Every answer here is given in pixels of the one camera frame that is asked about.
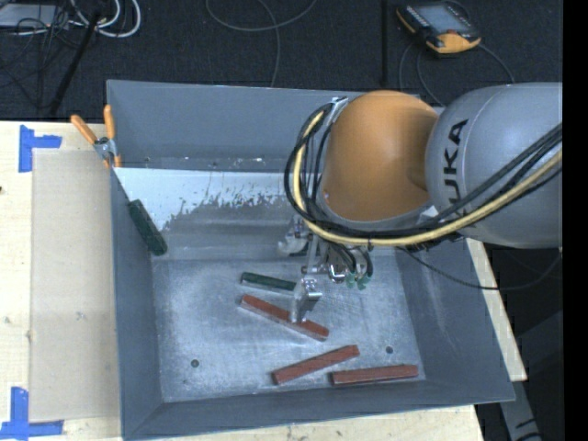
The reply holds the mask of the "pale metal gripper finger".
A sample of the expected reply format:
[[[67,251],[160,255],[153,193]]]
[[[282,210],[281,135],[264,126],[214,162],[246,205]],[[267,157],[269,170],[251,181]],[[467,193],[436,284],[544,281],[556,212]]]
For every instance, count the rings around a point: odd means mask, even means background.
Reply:
[[[316,281],[311,278],[302,278],[296,285],[293,291],[293,298],[290,304],[290,315],[289,321],[296,322],[296,299],[298,299],[301,295],[311,291],[318,291],[316,287]]]
[[[307,314],[313,311],[321,298],[320,291],[311,291],[296,299],[296,322],[304,322],[307,319]]]

